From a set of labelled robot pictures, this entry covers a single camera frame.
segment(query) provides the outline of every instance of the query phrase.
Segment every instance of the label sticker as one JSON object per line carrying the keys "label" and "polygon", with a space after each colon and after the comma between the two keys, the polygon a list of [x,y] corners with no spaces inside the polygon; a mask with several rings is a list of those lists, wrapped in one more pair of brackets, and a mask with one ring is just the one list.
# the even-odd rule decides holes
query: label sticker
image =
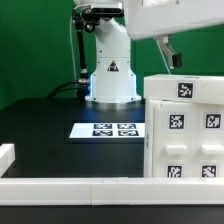
{"label": "label sticker", "polygon": [[182,131],[185,130],[186,114],[169,114],[169,130]]}
{"label": "label sticker", "polygon": [[205,129],[221,129],[222,114],[206,113],[205,114]]}
{"label": "label sticker", "polygon": [[177,97],[182,99],[194,98],[194,83],[193,82],[178,82]]}
{"label": "label sticker", "polygon": [[217,177],[217,165],[202,165],[201,168],[201,177]]}
{"label": "label sticker", "polygon": [[168,165],[167,166],[167,177],[168,178],[183,177],[183,166],[182,165]]}
{"label": "label sticker", "polygon": [[136,129],[135,124],[117,124],[118,129]]}
{"label": "label sticker", "polygon": [[118,131],[119,136],[139,136],[138,131]]}
{"label": "label sticker", "polygon": [[94,124],[94,129],[112,129],[112,124]]}
{"label": "label sticker", "polygon": [[107,69],[108,72],[119,72],[119,69],[115,63],[115,61],[112,61],[109,68]]}
{"label": "label sticker", "polygon": [[93,131],[93,136],[108,137],[113,136],[113,131]]}

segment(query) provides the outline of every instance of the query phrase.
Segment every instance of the green background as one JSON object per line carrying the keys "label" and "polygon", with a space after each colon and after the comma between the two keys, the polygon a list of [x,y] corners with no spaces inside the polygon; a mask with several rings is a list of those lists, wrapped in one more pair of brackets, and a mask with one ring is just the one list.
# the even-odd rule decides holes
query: green background
{"label": "green background", "polygon": [[[74,78],[69,42],[72,0],[1,0],[0,109],[15,100],[46,97]],[[75,31],[74,49],[78,65]],[[173,74],[223,75],[224,25],[174,35],[173,46],[183,54],[183,68]],[[85,34],[88,70],[95,69],[94,34]],[[132,42],[132,69],[138,93],[144,76],[166,73],[154,40]],[[71,93],[60,94],[60,97]]]}

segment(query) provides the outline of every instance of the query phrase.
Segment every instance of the black cable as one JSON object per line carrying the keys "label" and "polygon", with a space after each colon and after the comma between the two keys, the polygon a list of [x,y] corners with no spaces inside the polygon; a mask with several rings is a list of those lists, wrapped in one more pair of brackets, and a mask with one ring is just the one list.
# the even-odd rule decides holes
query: black cable
{"label": "black cable", "polygon": [[69,86],[69,85],[72,85],[72,84],[77,84],[78,81],[70,81],[70,82],[66,82],[66,83],[63,83],[62,85],[58,86],[57,88],[55,88],[48,96],[47,98],[48,99],[51,99],[55,96],[55,93],[57,93],[57,91],[59,91],[60,89],[66,87],[66,86]]}
{"label": "black cable", "polygon": [[79,45],[79,55],[80,55],[80,68],[82,70],[86,69],[86,57],[85,57],[85,49],[83,42],[83,34],[82,31],[77,31],[78,45]]}
{"label": "black cable", "polygon": [[65,92],[65,91],[69,91],[69,90],[75,90],[75,89],[82,90],[81,88],[78,88],[78,87],[72,87],[72,88],[60,89],[60,90],[54,92],[54,94],[52,94],[51,97],[50,97],[49,99],[54,98],[58,93]]}

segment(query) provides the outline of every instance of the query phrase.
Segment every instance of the table surface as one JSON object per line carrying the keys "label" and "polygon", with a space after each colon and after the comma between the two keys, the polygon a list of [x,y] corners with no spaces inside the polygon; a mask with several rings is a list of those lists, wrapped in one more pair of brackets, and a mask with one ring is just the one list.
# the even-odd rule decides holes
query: table surface
{"label": "table surface", "polygon": [[[74,99],[24,99],[0,112],[0,143],[15,143],[3,178],[142,177],[143,139],[71,141],[75,122],[144,122],[138,108],[106,111]],[[0,223],[224,223],[223,205],[0,207]]]}

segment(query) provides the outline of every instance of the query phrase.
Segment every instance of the cable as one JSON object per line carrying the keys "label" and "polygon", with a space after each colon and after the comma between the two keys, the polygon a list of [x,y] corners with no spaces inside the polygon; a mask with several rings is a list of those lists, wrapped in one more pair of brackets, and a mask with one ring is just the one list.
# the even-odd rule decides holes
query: cable
{"label": "cable", "polygon": [[83,5],[78,5],[74,8],[74,10],[77,10],[79,8],[87,8],[87,7],[91,7],[90,4],[83,4]]}
{"label": "cable", "polygon": [[159,45],[159,41],[156,40],[156,43],[157,43],[159,52],[160,52],[160,54],[161,54],[161,56],[162,56],[164,65],[165,65],[165,67],[166,67],[166,70],[167,70],[167,72],[168,72],[169,75],[172,75],[171,72],[170,72],[169,66],[168,66],[168,64],[167,64],[167,62],[166,62],[166,59],[165,59],[165,57],[164,57],[164,54],[163,54],[163,52],[162,52],[162,49],[161,49],[161,47],[160,47],[160,45]]}
{"label": "cable", "polygon": [[84,49],[82,32],[77,31],[77,38],[78,38],[78,44],[79,44],[80,68],[81,70],[86,71],[86,57],[85,57],[85,49]]}
{"label": "cable", "polygon": [[60,91],[62,88],[66,87],[66,86],[69,86],[69,85],[72,85],[72,84],[77,84],[78,81],[71,81],[71,82],[66,82],[66,83],[63,83],[62,85],[58,86],[57,88],[55,88],[48,96],[47,98],[48,99],[51,99],[52,96],[55,95],[56,92]]}
{"label": "cable", "polygon": [[74,74],[74,79],[76,80],[77,73],[76,73],[75,53],[74,53],[74,45],[73,45],[73,37],[72,37],[72,17],[70,19],[70,25],[69,25],[69,38],[70,38],[70,47],[72,52],[73,74]]}
{"label": "cable", "polygon": [[48,97],[49,99],[52,99],[54,98],[58,93],[61,93],[61,92],[65,92],[65,91],[69,91],[69,90],[82,90],[82,88],[78,88],[78,87],[72,87],[72,88],[66,88],[66,89],[60,89],[56,92],[54,92],[50,97]]}

